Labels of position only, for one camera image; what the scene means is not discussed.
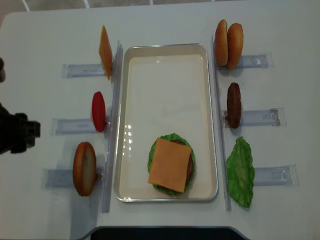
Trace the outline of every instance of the red tomato slice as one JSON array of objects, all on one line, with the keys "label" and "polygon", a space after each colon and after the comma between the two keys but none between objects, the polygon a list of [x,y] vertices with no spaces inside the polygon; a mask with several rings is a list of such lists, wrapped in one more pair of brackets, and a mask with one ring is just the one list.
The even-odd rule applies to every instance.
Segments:
[{"label": "red tomato slice", "polygon": [[106,106],[104,97],[100,91],[97,91],[93,95],[92,119],[95,129],[98,132],[103,132],[106,126]]}]

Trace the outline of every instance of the burger patty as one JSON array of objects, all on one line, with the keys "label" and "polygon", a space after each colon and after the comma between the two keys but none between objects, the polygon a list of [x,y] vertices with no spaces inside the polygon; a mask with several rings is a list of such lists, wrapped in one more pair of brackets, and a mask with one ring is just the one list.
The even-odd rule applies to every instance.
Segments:
[{"label": "burger patty", "polygon": [[[176,144],[180,144],[180,145],[186,145],[183,141],[180,141],[180,140],[172,140],[171,142],[176,143]],[[186,183],[190,180],[190,178],[192,176],[193,169],[194,169],[194,163],[192,162],[192,157],[190,154],[188,167],[186,170],[186,180],[185,180]]]}]

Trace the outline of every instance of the lettuce leaf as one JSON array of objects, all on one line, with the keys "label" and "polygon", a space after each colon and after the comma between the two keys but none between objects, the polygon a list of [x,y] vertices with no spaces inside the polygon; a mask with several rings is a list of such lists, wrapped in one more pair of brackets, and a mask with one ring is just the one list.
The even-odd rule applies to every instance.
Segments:
[{"label": "lettuce leaf", "polygon": [[[184,142],[185,145],[191,147],[190,144],[187,142],[187,140],[183,139],[182,137],[180,137],[178,134],[175,134],[175,133],[161,136],[160,138],[164,139],[164,140],[168,140],[168,141],[179,140],[181,142]],[[151,150],[149,152],[149,159],[148,159],[148,164],[147,164],[149,173],[150,173],[150,169],[151,169],[151,165],[152,165],[152,159],[154,158],[154,154],[155,154],[155,150],[156,150],[156,143],[157,143],[157,140],[154,141],[154,143],[151,147]],[[185,183],[184,191],[186,191],[190,187],[191,183],[194,180],[195,173],[196,173],[196,160],[195,160],[195,154],[194,154],[194,151],[192,148],[191,148],[191,158],[192,158],[192,163],[193,163],[192,176],[190,177],[189,181]],[[170,196],[177,196],[177,195],[180,195],[183,193],[183,192],[174,191],[174,190],[171,190],[168,188],[164,188],[162,186],[158,186],[155,184],[153,184],[153,187],[161,192],[164,192],[165,194],[170,195]]]},{"label": "lettuce leaf", "polygon": [[242,136],[235,142],[231,155],[226,160],[228,192],[240,206],[249,208],[254,196],[255,178],[251,148]]}]

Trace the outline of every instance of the orange cheese slice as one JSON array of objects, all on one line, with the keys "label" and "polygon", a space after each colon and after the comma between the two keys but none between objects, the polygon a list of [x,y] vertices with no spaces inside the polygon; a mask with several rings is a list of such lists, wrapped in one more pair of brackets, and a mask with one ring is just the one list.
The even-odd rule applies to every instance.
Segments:
[{"label": "orange cheese slice", "polygon": [[191,147],[158,138],[148,183],[183,193]]},{"label": "orange cheese slice", "polygon": [[112,50],[105,26],[102,27],[101,37],[100,37],[100,46],[99,46],[99,55],[104,66],[104,70],[107,78],[110,80],[111,68],[112,68]]}]

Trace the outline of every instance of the white tray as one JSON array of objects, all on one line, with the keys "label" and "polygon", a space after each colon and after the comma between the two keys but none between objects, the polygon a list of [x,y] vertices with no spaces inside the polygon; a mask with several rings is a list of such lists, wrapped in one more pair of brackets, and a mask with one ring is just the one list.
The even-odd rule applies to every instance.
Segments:
[{"label": "white tray", "polygon": [[[200,44],[132,47],[124,56],[114,191],[123,202],[210,200],[218,190],[206,49]],[[148,183],[154,141],[176,133],[191,145],[191,188],[171,197]]]}]

